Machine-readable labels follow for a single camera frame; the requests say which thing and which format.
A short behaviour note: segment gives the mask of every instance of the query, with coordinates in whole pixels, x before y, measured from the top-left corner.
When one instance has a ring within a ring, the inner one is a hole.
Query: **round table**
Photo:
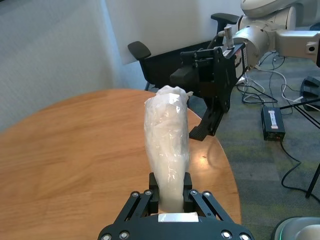
[[[0,239],[94,240],[132,191],[149,186],[144,102],[113,89],[45,108],[0,135]],[[188,110],[191,130],[200,118]],[[236,182],[216,137],[190,140],[193,188],[209,190],[236,223]]]

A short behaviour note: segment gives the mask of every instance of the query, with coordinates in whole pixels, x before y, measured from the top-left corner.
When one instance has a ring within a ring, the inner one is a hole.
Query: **chair backrest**
[[[145,79],[156,88],[170,85],[170,75],[181,67],[180,53],[206,49],[209,43],[206,41],[140,60]]]

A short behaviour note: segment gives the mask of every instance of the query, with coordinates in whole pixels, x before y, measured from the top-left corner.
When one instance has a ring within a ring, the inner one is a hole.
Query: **black power brick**
[[[282,141],[286,131],[279,107],[264,106],[261,111],[263,138],[266,141]]]

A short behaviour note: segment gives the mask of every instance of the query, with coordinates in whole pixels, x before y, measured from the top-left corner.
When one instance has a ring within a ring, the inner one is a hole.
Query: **floor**
[[[272,69],[273,57],[261,66]],[[277,58],[275,66],[281,63]],[[287,84],[295,90],[300,89],[306,76],[319,77],[320,68],[305,59],[286,58],[277,71],[287,78]],[[269,90],[269,72],[251,71],[248,76],[260,83],[266,93]],[[287,105],[281,98],[281,85],[284,80],[274,74],[271,79],[273,96],[278,106]],[[298,92],[286,91],[287,98],[296,99]],[[261,124],[260,104],[243,104],[241,93],[236,88],[231,94],[230,111],[225,114],[217,130],[218,137],[230,162],[239,191],[242,224],[248,227],[256,240],[269,240],[278,222],[288,217],[318,216],[319,203],[306,199],[303,192],[281,186],[283,175],[295,164],[281,149],[279,142],[264,141]],[[190,108],[200,117],[206,106],[201,98],[192,97]],[[311,113],[320,120],[320,112]],[[302,164],[292,172],[285,183],[307,189],[320,162],[320,130],[309,123],[295,110],[283,116],[286,130],[283,145],[285,149]],[[313,193],[320,197],[320,183]]]

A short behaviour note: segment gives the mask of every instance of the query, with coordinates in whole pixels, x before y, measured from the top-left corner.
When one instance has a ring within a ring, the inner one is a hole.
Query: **clear plastic wrap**
[[[185,172],[189,168],[189,131],[186,93],[164,86],[145,102],[145,150],[159,186],[160,209],[183,212]]]

